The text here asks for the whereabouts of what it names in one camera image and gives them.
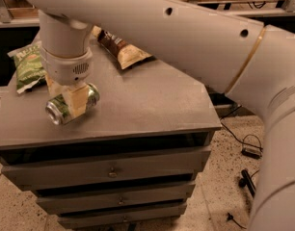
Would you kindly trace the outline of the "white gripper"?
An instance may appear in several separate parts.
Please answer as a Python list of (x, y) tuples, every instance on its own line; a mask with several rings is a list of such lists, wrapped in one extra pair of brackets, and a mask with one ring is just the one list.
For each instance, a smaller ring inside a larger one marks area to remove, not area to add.
[(57, 57), (40, 48), (41, 63), (46, 71), (45, 80), (49, 95), (63, 94), (70, 116), (77, 118), (86, 112), (88, 85), (83, 83), (72, 86), (86, 79), (92, 71), (93, 53), (91, 49), (80, 57)]

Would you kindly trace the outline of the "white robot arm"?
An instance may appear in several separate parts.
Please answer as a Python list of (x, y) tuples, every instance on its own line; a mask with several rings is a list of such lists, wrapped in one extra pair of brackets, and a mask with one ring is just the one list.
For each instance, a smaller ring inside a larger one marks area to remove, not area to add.
[(259, 116), (263, 158), (248, 231), (295, 231), (295, 34), (176, 0), (27, 0), (97, 25)]

